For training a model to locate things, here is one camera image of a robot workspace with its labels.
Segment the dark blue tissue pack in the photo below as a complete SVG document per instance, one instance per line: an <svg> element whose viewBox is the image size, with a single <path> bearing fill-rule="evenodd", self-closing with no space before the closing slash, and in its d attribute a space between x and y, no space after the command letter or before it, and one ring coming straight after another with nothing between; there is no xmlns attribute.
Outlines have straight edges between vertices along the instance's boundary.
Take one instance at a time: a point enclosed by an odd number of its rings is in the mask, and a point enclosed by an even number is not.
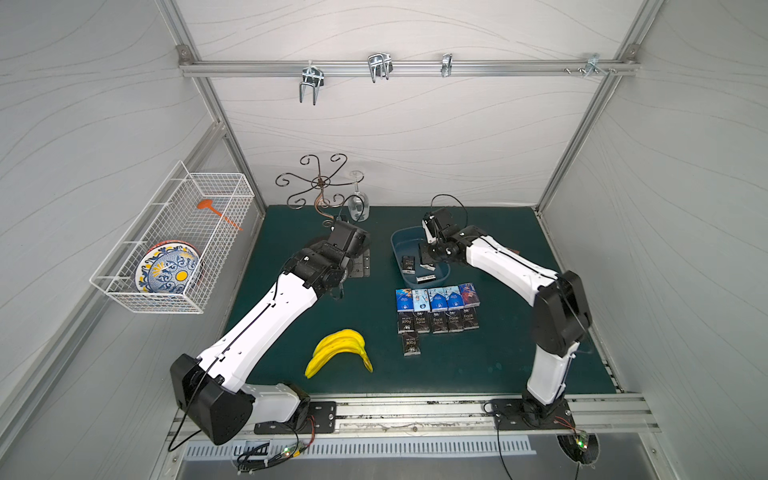
<svg viewBox="0 0 768 480"><path fill-rule="evenodd" d="M397 289L396 295L396 310L398 312L413 312L414 301L413 292L411 289Z"/></svg>

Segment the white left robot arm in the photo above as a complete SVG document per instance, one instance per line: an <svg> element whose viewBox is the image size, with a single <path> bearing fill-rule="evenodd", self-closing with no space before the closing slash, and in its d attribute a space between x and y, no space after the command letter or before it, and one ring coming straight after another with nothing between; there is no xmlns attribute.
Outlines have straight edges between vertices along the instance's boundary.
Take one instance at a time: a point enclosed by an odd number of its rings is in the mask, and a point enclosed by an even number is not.
<svg viewBox="0 0 768 480"><path fill-rule="evenodd" d="M283 332L323 295L343 285L369 234L338 221L325 239L283 265L262 299L222 338L170 367L177 407L215 445L232 440L249 422L304 426L310 397L284 383L249 385L248 376Z"/></svg>

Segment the light blue tissue pack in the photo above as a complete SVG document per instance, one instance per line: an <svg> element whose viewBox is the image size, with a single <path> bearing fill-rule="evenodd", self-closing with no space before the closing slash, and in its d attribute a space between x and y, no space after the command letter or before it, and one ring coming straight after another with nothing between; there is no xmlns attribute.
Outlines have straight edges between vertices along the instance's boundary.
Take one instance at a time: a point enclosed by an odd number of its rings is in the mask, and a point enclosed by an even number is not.
<svg viewBox="0 0 768 480"><path fill-rule="evenodd" d="M465 303L458 286L449 286L444 288L447 306L449 310L461 310Z"/></svg>
<svg viewBox="0 0 768 480"><path fill-rule="evenodd" d="M431 311L441 312L448 310L448 298L443 287L430 288L428 290L428 297Z"/></svg>

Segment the red blue tissue pack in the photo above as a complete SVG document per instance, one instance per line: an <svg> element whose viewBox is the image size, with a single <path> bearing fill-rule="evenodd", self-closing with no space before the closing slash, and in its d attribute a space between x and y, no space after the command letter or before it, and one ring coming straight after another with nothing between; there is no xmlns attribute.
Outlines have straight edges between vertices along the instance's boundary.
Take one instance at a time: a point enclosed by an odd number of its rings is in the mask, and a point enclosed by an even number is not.
<svg viewBox="0 0 768 480"><path fill-rule="evenodd" d="M462 296L463 305L466 308L474 308L480 305L479 295L473 283L464 283L458 286Z"/></svg>

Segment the black tissue pack top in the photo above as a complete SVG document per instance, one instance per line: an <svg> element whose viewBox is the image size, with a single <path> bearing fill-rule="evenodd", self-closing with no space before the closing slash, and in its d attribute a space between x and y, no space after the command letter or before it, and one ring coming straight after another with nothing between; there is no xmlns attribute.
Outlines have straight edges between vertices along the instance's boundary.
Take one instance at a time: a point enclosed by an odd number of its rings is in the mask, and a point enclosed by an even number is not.
<svg viewBox="0 0 768 480"><path fill-rule="evenodd" d="M462 310L462 325L464 330L475 330L479 328L477 310L474 307Z"/></svg>

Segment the white blue tissue pack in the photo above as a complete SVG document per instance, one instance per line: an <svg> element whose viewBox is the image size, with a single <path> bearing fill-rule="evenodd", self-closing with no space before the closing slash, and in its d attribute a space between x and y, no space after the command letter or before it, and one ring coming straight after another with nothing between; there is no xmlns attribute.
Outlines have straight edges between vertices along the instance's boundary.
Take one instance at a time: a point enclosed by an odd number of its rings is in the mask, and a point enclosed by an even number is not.
<svg viewBox="0 0 768 480"><path fill-rule="evenodd" d="M412 299L415 312L429 312L431 310L429 291L427 289L413 289Z"/></svg>

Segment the teal storage box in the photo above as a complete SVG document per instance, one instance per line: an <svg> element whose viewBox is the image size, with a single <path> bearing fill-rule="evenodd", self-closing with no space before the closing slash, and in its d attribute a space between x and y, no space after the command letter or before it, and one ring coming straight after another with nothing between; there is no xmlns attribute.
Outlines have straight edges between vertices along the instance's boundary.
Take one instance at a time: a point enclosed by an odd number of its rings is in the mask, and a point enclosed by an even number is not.
<svg viewBox="0 0 768 480"><path fill-rule="evenodd" d="M422 269L419 265L418 245L426 240L426 235L422 226L407 227L395 231L391 235L391 245L396 263L400 269L401 277L408 288L433 288L441 287L446 284L451 273L451 267L447 263L436 264L435 271ZM401 271L401 257L404 255L414 256L416 260L416 273L414 275L403 274ZM432 282L417 284L416 277L424 275L436 275L437 279Z"/></svg>

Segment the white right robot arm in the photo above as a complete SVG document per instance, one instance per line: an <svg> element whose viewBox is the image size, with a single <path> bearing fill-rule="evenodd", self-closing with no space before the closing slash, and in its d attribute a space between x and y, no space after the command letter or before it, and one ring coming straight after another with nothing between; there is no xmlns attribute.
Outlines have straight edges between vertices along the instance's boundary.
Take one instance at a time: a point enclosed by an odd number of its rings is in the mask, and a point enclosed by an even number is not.
<svg viewBox="0 0 768 480"><path fill-rule="evenodd" d="M422 226L430 255L482 270L516 292L533 309L533 367L522 397L522 415L538 426L564 400L566 378L592 315L583 282L573 271L535 264L473 227L438 231Z"/></svg>

